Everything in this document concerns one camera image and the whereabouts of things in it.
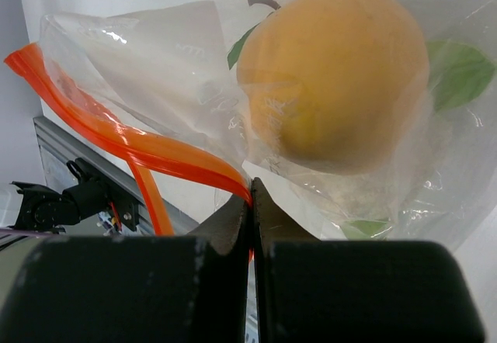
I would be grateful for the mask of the white cauliflower with green leaves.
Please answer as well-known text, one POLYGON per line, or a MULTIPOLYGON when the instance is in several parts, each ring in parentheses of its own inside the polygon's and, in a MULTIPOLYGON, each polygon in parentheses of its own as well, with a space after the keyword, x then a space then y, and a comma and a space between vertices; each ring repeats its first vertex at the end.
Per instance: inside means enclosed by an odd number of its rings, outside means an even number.
POLYGON ((384 176, 303 175, 292 190, 313 216, 321 239, 383 239, 398 222, 402 195, 398 183, 384 176))

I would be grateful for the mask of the orange fruit with leaf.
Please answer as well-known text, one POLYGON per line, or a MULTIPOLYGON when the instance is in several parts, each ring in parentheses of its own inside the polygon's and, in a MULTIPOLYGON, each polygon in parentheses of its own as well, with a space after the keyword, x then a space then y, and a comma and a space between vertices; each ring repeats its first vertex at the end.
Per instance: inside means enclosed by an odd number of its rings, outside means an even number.
POLYGON ((462 106, 496 73, 475 47, 428 41, 398 0, 293 0, 247 31, 228 64, 273 153, 344 175, 389 159, 426 102, 462 106))

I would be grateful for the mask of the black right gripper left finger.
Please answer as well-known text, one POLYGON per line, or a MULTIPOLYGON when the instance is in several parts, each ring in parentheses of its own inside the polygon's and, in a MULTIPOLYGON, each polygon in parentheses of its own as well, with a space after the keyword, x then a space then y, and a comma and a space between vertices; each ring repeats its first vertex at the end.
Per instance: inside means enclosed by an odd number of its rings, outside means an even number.
POLYGON ((53 237, 24 260, 3 342, 242 342, 249 208, 232 196, 174 237, 53 237))

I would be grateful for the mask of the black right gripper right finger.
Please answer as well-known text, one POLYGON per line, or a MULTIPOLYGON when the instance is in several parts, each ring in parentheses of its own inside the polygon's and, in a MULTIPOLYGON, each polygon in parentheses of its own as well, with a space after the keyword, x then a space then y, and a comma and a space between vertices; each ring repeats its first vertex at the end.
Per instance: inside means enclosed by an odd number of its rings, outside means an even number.
POLYGON ((262 342, 483 342, 453 255, 430 241, 321 241, 252 182, 262 342))

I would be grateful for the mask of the clear zip bag orange zipper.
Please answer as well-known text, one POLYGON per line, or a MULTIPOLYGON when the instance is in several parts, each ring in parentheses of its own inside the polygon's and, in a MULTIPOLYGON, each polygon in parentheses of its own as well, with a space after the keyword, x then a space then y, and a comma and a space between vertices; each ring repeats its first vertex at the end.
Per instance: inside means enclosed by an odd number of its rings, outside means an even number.
MULTIPOLYGON (((385 238, 458 246, 496 206, 496 73, 472 101, 426 102, 374 170, 337 174, 273 153, 253 132, 249 100, 228 64, 233 46, 293 0, 206 0, 117 16, 57 12, 6 64, 74 132, 118 157, 136 179, 157 234, 172 212, 205 220, 259 178, 312 236, 292 190, 303 175, 384 176, 402 195, 385 238)), ((496 0, 398 0, 428 41, 464 43, 496 66, 496 0)))

